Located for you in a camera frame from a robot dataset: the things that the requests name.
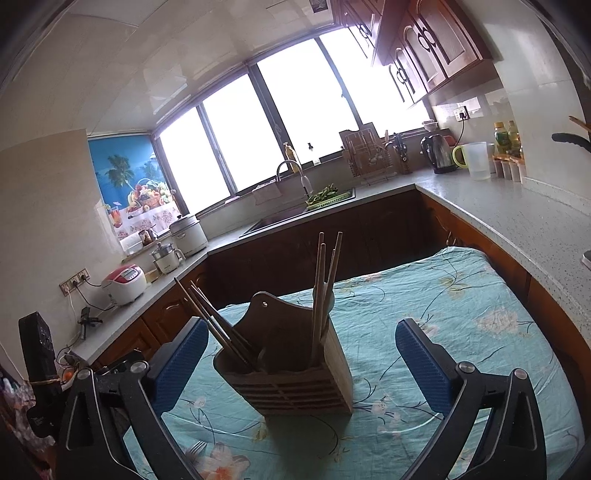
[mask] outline blue gripper pad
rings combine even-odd
[[[208,339],[205,321],[193,317],[172,342],[165,343],[154,354],[144,388],[156,415],[176,405],[207,348]]]
[[[429,407],[447,416],[459,392],[456,362],[433,343],[413,319],[401,320],[395,333],[396,347]]]

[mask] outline green vegetable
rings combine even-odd
[[[339,189],[336,188],[335,185],[331,183],[329,186],[324,187],[318,193],[312,195],[306,203],[308,205],[314,205],[316,203],[324,202],[325,200],[328,200],[328,199],[336,196],[338,193],[339,193]]]

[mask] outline wall tile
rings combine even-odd
[[[24,375],[18,319],[39,311],[59,349],[78,332],[85,305],[78,292],[64,297],[59,284],[87,268],[99,283],[123,250],[105,215],[86,131],[38,138],[0,152],[6,198],[0,249],[0,343]],[[83,287],[91,302],[108,304],[100,289]]]

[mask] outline power outlet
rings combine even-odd
[[[461,122],[462,120],[469,120],[470,115],[468,114],[468,108],[465,106],[461,106],[460,108],[456,108],[453,111],[453,114],[456,116],[456,120]]]
[[[78,285],[82,283],[82,276],[85,276],[87,280],[90,279],[90,274],[87,269],[80,270],[76,275],[68,278],[64,283],[60,283],[60,290],[64,294],[64,297],[67,297],[68,293],[74,290],[74,282]]]

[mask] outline wooden chopstick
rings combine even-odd
[[[330,295],[332,293],[333,286],[335,284],[336,278],[336,269],[339,265],[339,255],[340,255],[340,246],[343,241],[343,232],[339,232],[336,235],[336,245],[335,249],[333,250],[332,258],[330,259],[330,268],[329,268],[329,280],[326,284],[326,291],[324,292],[324,308],[322,311],[322,332],[324,332],[324,326],[326,324],[326,319],[329,314],[329,303],[330,303]]]
[[[207,313],[210,314],[217,321],[217,323],[223,329],[223,331],[226,332],[226,335],[228,335],[229,337],[234,337],[238,340],[238,342],[242,344],[242,346],[246,347],[247,350],[250,350],[252,353],[254,353],[255,348],[251,345],[251,343],[248,340],[246,340],[239,332],[237,332],[236,329],[230,324],[230,322],[228,322],[215,309],[215,307],[211,304],[211,302],[203,293],[203,290],[196,286],[195,283],[193,283],[193,281],[191,281],[191,288],[199,297],[199,300],[201,301],[201,304],[203,305]]]
[[[245,365],[252,368],[253,366],[249,364],[249,362],[240,354],[240,352],[238,352],[235,348],[233,348],[233,346],[231,345],[231,342],[228,341],[229,339],[225,338],[225,333],[223,331],[221,331],[221,332],[218,331],[216,326],[212,323],[209,315],[204,312],[204,309],[200,308],[200,306],[197,305],[197,303],[195,302],[195,299],[191,296],[191,294],[187,290],[185,290],[185,288],[183,287],[181,282],[179,282],[177,277],[174,277],[174,281],[177,283],[177,285],[181,288],[181,290],[185,294],[187,300],[189,301],[189,304],[193,308],[193,311],[205,321],[205,323],[207,324],[207,328],[212,333],[213,337],[219,342],[219,344],[222,346],[222,348],[225,348],[226,352],[229,352],[239,362],[243,362]]]
[[[205,311],[210,317],[210,321],[228,337],[230,346],[238,352],[248,361],[251,366],[255,368],[257,365],[256,355],[254,348],[248,343],[230,323],[222,317],[219,312],[209,303],[207,297],[203,292],[195,286],[195,283],[191,282],[189,294],[193,293],[198,300],[198,305]]]
[[[314,305],[312,308],[312,351],[310,355],[310,367],[316,363],[318,355],[318,344],[320,342],[320,329],[322,328],[322,311],[324,301],[324,269],[326,244],[323,242],[324,233],[319,235],[318,256],[316,258],[316,280],[314,288],[316,294],[314,295]]]
[[[578,126],[583,127],[587,132],[591,132],[591,127],[588,126],[588,124],[586,124],[582,120],[579,120],[578,118],[576,118],[575,116],[569,115],[569,120],[571,122],[574,122]]]

